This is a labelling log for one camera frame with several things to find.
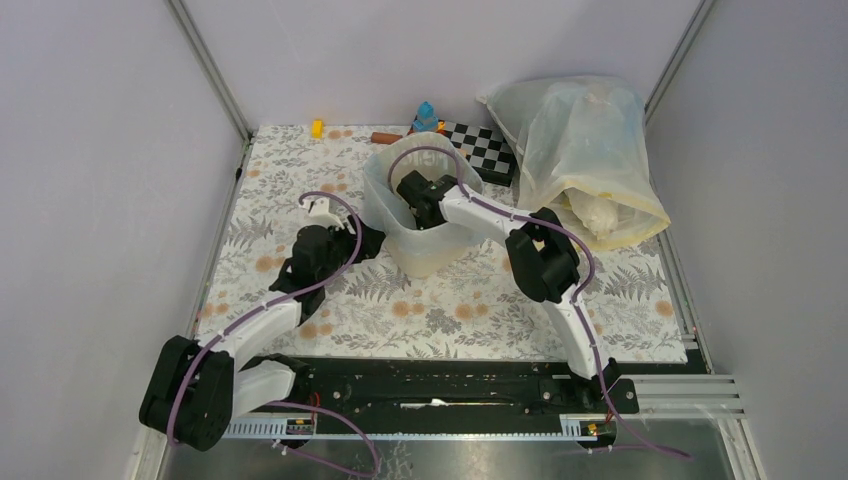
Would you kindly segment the blue toy figure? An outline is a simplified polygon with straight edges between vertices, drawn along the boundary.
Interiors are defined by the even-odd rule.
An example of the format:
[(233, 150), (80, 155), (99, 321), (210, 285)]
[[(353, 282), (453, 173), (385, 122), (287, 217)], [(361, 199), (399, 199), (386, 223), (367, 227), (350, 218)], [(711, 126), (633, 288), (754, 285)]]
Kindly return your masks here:
[(440, 127), (440, 120), (435, 114), (434, 107), (428, 102), (422, 102), (416, 111), (415, 119), (412, 123), (413, 132), (437, 132)]

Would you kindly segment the yellow toy block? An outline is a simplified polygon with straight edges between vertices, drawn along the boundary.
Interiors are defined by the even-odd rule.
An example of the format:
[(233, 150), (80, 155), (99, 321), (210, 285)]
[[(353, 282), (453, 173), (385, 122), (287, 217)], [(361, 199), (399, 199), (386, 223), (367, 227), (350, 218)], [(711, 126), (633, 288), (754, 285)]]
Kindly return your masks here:
[(313, 139), (322, 139), (324, 131), (324, 122), (320, 119), (316, 119), (312, 122), (311, 127), (311, 137)]

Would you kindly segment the large translucent yellow bag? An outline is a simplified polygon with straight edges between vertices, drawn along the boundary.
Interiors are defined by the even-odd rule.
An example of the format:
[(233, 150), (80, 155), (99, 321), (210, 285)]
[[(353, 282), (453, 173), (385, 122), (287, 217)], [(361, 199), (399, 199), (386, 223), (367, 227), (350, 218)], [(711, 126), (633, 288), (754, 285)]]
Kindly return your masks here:
[[(671, 219), (650, 183), (645, 103), (625, 80), (581, 75), (523, 81), (479, 97), (518, 161), (517, 205), (553, 210), (591, 249), (635, 246)], [(618, 204), (619, 224), (596, 237), (566, 195), (578, 189)]]

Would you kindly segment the beige plastic trash bin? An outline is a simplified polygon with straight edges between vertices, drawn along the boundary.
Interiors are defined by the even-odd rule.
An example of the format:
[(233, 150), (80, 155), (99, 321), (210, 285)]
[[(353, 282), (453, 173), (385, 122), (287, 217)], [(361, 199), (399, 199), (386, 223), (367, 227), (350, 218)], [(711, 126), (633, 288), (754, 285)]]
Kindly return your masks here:
[(385, 147), (369, 160), (365, 169), (369, 225), (386, 234), (389, 254), (409, 276), (426, 277), (483, 241), (481, 235), (461, 225), (418, 229), (410, 207), (397, 192), (400, 180), (412, 171), (428, 181), (454, 176), (453, 157), (458, 153), (446, 138), (427, 133)]

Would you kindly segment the white crumpled bag inside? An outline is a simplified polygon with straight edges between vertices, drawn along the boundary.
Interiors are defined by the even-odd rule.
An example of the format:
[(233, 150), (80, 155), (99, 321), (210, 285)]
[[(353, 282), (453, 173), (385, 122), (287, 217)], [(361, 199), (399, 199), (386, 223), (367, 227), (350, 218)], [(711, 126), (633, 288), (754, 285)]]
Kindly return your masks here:
[(609, 236), (619, 224), (618, 204), (606, 198), (568, 189), (566, 195), (573, 213), (598, 238)]

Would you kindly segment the blue plastic trash bag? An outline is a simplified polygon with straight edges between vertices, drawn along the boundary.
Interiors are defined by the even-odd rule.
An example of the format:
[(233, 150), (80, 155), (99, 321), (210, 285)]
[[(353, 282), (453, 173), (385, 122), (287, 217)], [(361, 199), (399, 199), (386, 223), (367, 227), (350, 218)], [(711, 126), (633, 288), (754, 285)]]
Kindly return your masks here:
[(363, 181), (361, 218), (386, 235), (390, 253), (431, 258), (483, 241), (471, 228), (448, 222), (439, 209), (459, 183), (483, 191), (479, 174), (445, 136), (417, 133), (385, 147), (364, 163)]

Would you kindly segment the black white checkerboard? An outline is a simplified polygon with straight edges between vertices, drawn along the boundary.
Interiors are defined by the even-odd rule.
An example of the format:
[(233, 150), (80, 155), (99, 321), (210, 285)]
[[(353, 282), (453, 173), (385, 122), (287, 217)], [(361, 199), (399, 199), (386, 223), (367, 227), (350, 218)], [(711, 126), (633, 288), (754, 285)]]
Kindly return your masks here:
[(443, 121), (440, 132), (465, 155), (484, 182), (511, 186), (518, 162), (499, 130)]

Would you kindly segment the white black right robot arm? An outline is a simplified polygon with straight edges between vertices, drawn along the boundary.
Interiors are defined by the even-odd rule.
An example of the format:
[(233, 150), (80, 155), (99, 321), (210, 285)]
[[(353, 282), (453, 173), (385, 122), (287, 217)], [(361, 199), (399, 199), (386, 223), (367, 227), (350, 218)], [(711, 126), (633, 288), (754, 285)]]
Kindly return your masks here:
[(562, 341), (576, 380), (577, 405), (597, 412), (612, 400), (618, 370), (601, 352), (582, 299), (588, 282), (580, 280), (575, 248), (586, 246), (562, 227), (551, 210), (531, 213), (509, 208), (471, 192), (451, 175), (430, 181), (412, 171), (401, 179), (397, 191), (419, 228), (466, 227), (502, 245), (514, 282), (542, 306)]

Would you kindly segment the brown cylinder piece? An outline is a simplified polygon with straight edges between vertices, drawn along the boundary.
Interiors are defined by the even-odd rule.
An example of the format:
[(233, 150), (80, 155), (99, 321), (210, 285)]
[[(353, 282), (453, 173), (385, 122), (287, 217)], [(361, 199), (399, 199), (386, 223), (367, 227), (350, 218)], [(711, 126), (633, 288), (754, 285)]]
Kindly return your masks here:
[(399, 141), (403, 138), (404, 138), (403, 135), (386, 133), (386, 132), (373, 132), (370, 135), (370, 141), (373, 144), (378, 144), (378, 145), (391, 145), (391, 144), (393, 144), (393, 143), (395, 143), (395, 142), (397, 142), (397, 141)]

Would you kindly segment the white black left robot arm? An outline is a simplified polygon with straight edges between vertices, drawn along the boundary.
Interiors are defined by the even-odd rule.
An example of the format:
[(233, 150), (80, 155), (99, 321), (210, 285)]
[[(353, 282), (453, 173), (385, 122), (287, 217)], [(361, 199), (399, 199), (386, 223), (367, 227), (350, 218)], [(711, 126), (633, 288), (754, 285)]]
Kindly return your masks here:
[(304, 407), (308, 381), (285, 361), (257, 355), (320, 309), (327, 284), (379, 254), (385, 234), (350, 220), (349, 227), (301, 228), (268, 293), (230, 325), (199, 340), (170, 338), (141, 401), (140, 423), (207, 451), (237, 417), (275, 401), (288, 411)]

